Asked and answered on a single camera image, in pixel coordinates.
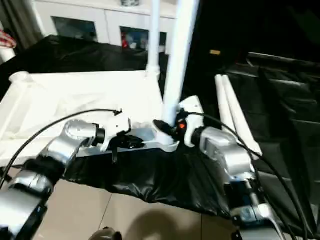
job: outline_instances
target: white tube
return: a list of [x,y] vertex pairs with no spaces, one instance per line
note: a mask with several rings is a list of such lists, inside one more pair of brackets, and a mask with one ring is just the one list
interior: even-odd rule
[[229,108],[233,117],[236,133],[244,140],[245,144],[253,151],[262,154],[259,144],[255,141],[245,115],[241,109],[236,93],[227,75],[223,75],[223,85],[228,99]]
[[9,47],[0,46],[0,58],[3,62],[7,62],[16,56],[15,51]]
[[[199,0],[179,0],[172,39],[172,51],[165,82],[162,120],[175,124],[177,107],[184,85],[192,35],[194,32]],[[173,139],[165,135],[159,139],[163,145],[170,145]]]
[[159,44],[160,44],[160,0],[152,0],[151,7],[151,23],[149,29],[148,41],[148,64],[146,70],[148,74],[156,74],[159,76]]
[[[223,81],[224,80],[221,75],[218,74],[215,76],[215,88],[216,88],[216,94],[218,98],[220,119],[221,119],[221,122],[226,124],[232,130],[236,131]],[[224,126],[222,127],[222,130],[224,132],[231,133]]]
[[39,12],[37,10],[36,2],[34,0],[29,0],[28,4],[29,4],[29,7],[30,7],[30,10],[33,12],[34,20],[37,23],[42,36],[43,37],[48,36],[46,34],[46,29],[45,29],[44,23],[42,22],[40,14],[39,14]]

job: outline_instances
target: cable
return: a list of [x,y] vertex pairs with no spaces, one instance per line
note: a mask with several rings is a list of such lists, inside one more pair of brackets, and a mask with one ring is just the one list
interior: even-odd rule
[[[252,162],[252,165],[253,165],[253,163],[254,163],[254,161],[255,161],[253,155],[255,155],[255,156],[257,156],[259,159],[261,159],[262,161],[264,161],[264,162],[268,165],[268,167],[270,167],[270,169],[274,172],[274,174],[276,175],[276,177],[279,179],[280,183],[281,183],[282,186],[284,187],[285,191],[286,191],[287,194],[289,195],[289,198],[290,198],[290,200],[292,201],[292,203],[293,203],[293,205],[294,205],[294,207],[295,207],[295,210],[296,210],[296,212],[297,212],[297,214],[298,214],[298,216],[299,216],[299,220],[300,220],[301,224],[303,225],[303,235],[304,235],[303,240],[308,240],[308,237],[307,237],[307,236],[308,236],[307,226],[306,226],[306,223],[305,223],[304,218],[303,218],[302,210],[301,210],[301,208],[300,208],[300,206],[299,206],[296,198],[294,197],[292,191],[289,189],[287,183],[286,183],[286,182],[284,181],[284,179],[281,177],[281,175],[280,175],[279,172],[276,170],[276,168],[275,168],[268,160],[266,160],[264,157],[262,157],[260,154],[258,154],[258,153],[256,153],[255,151],[251,150],[251,149],[247,146],[247,144],[245,143],[245,141],[244,141],[233,129],[231,129],[228,125],[224,124],[224,123],[221,122],[220,120],[218,120],[218,119],[216,119],[216,118],[214,118],[214,117],[212,117],[212,116],[210,116],[210,115],[204,114],[204,113],[188,112],[188,111],[185,111],[184,113],[185,113],[186,115],[198,115],[198,116],[205,117],[205,118],[207,118],[207,119],[210,119],[210,120],[213,121],[214,123],[216,123],[216,124],[218,124],[218,125],[220,125],[220,126],[222,126],[222,127],[225,127],[227,130],[229,130],[232,134],[234,134],[234,135],[238,138],[238,140],[239,140],[240,143],[241,143],[240,146],[243,147],[243,148],[248,152],[249,157],[250,157],[251,162]],[[255,174],[256,174],[257,181],[260,182],[259,171],[258,171],[258,169],[256,169],[256,167],[255,167],[254,165],[253,165],[253,167],[254,167],[254,170],[255,170]],[[288,227],[287,230],[288,230],[288,232],[289,232],[290,235],[291,235],[292,230],[289,228],[288,223],[287,223],[287,222],[283,222],[283,225],[284,225],[286,228]]]
[[280,183],[282,184],[282,186],[284,187],[285,191],[287,192],[287,194],[289,195],[289,198],[291,199],[294,208],[299,216],[299,220],[300,222],[303,224],[303,240],[308,240],[308,233],[307,233],[307,226],[306,223],[303,219],[303,212],[295,198],[295,196],[293,195],[292,191],[290,190],[290,188],[288,187],[287,183],[285,182],[285,180],[281,177],[280,173],[277,171],[277,169],[271,164],[271,162],[269,162],[265,157],[261,156],[260,154],[258,154],[257,152],[253,151],[253,150],[249,150],[251,154],[257,156],[261,161],[263,161],[275,174],[275,176],[279,179]]
[[9,170],[11,169],[12,165],[14,164],[15,160],[17,159],[17,157],[19,156],[19,154],[23,151],[23,149],[25,149],[25,147],[31,143],[36,137],[38,137],[40,134],[42,134],[44,131],[46,131],[47,129],[51,128],[52,126],[63,122],[64,120],[73,118],[75,116],[81,115],[81,114],[86,114],[86,113],[91,113],[91,112],[113,112],[115,115],[121,113],[121,111],[117,111],[117,110],[111,110],[111,109],[91,109],[91,110],[86,110],[86,111],[80,111],[80,112],[76,112],[74,114],[65,116],[63,118],[60,118],[50,124],[48,124],[47,126],[43,127],[42,129],[40,129],[38,132],[36,132],[34,135],[32,135],[27,141],[25,141],[25,143],[15,152],[15,154],[13,155],[13,157],[11,158],[11,160],[9,161],[9,163],[7,164],[7,166],[5,167],[4,171],[3,171],[3,176],[0,180],[0,190],[3,187],[5,180],[6,180],[6,176],[9,173]]

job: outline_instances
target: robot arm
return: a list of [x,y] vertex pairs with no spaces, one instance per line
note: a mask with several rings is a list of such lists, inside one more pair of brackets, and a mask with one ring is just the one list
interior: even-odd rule
[[47,200],[81,147],[101,144],[105,151],[116,136],[131,130],[130,120],[121,113],[105,126],[82,120],[68,121],[53,139],[0,192],[0,239],[30,240],[47,211]]
[[231,218],[239,227],[232,235],[233,240],[284,240],[272,208],[256,180],[249,153],[238,145],[231,133],[204,127],[202,118],[182,110],[177,115],[175,127],[159,120],[153,122],[160,131],[190,148],[199,148],[214,161],[218,169],[215,174],[225,193]]

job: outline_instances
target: beige floor tile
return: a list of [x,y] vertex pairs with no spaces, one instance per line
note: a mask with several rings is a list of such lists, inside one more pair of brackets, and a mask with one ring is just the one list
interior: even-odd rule
[[230,240],[235,230],[231,221],[215,216],[202,216],[202,240]]
[[113,194],[101,228],[111,227],[124,240],[200,240],[201,215],[160,203]]
[[34,240],[88,240],[99,229],[111,193],[60,180]]

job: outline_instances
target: black tarp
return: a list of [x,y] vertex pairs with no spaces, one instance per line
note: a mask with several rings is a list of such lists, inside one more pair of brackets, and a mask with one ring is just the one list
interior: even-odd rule
[[[167,62],[168,57],[160,55],[162,90]],[[49,36],[0,65],[0,98],[10,86],[9,76],[18,71],[131,71],[145,69],[146,63],[145,52]],[[286,179],[303,209],[310,235],[316,234],[319,223],[315,216],[320,202],[319,82],[303,73],[262,69],[251,69],[250,74],[243,69],[228,75],[263,155]],[[182,99],[192,95],[199,96],[205,113],[219,117],[212,72],[197,72],[188,67]],[[300,234],[296,211],[279,181],[262,162],[257,161],[256,165],[265,192]],[[197,149],[180,145],[174,153],[159,149],[119,153],[117,163],[112,163],[110,155],[77,158],[65,179],[148,203],[160,202],[228,218],[213,168],[213,162]]]

